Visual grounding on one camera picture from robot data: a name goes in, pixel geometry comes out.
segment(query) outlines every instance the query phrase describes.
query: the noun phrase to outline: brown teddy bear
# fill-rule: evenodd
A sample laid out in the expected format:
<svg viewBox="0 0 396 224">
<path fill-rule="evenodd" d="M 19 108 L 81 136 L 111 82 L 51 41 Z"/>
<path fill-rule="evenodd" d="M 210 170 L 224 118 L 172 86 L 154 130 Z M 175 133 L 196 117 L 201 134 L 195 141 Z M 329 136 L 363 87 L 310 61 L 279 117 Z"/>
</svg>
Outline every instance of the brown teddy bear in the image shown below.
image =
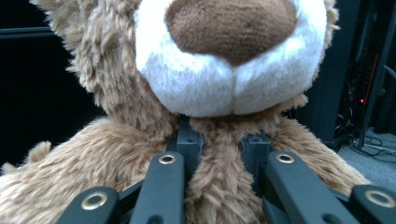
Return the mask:
<svg viewBox="0 0 396 224">
<path fill-rule="evenodd" d="M 265 133 L 300 156 L 327 186 L 348 194 L 368 181 L 281 112 L 303 92 L 336 29 L 333 0 L 32 0 L 74 56 L 70 72 L 107 113 L 26 163 L 3 166 L 1 223 L 53 223 L 80 192 L 122 191 L 145 177 L 177 133 L 179 116 L 202 134 L 187 186 L 189 223 L 259 223 L 240 141 Z"/>
</svg>

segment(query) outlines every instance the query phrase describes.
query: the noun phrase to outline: brown nose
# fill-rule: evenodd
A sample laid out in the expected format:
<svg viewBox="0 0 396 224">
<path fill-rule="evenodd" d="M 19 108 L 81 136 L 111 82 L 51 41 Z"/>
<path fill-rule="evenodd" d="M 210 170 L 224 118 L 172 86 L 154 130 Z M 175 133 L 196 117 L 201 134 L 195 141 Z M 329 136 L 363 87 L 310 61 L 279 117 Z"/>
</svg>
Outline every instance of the brown nose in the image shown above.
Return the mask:
<svg viewBox="0 0 396 224">
<path fill-rule="evenodd" d="M 296 11 L 287 0 L 175 0 L 166 23 L 181 50 L 236 66 L 291 35 Z"/>
</svg>

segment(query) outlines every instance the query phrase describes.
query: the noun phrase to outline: dark background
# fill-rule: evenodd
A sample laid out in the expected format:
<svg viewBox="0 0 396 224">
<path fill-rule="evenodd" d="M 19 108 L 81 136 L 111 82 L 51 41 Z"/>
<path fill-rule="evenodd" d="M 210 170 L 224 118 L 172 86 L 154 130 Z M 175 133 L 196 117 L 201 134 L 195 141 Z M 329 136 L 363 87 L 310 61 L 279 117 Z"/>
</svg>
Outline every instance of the dark background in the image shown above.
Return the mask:
<svg viewBox="0 0 396 224">
<path fill-rule="evenodd" d="M 386 57 L 386 64 L 396 68 L 395 38 L 389 47 L 385 44 L 394 5 L 394 0 L 337 3 L 342 30 L 335 33 L 319 78 L 307 92 L 309 104 L 289 112 L 329 147 L 338 147 L 351 134 L 359 136 L 368 125 L 365 117 L 378 132 L 396 133 L 396 81 L 374 60 L 375 55 L 378 61 Z M 27 0 L 1 0 L 0 8 L 0 164 L 18 164 L 38 142 L 56 146 L 104 112 L 65 71 L 71 56 L 59 37 L 37 31 L 48 27 L 44 14 Z M 35 29 L 15 36 L 8 30 L 27 27 Z M 370 100 L 370 80 L 376 77 Z M 367 115 L 369 107 L 373 115 Z"/>
<path fill-rule="evenodd" d="M 47 26 L 27 2 L 1 0 L 0 29 Z M 0 35 L 0 164 L 18 164 L 38 142 L 58 145 L 104 113 L 65 71 L 71 56 L 59 37 L 8 37 Z"/>
</svg>

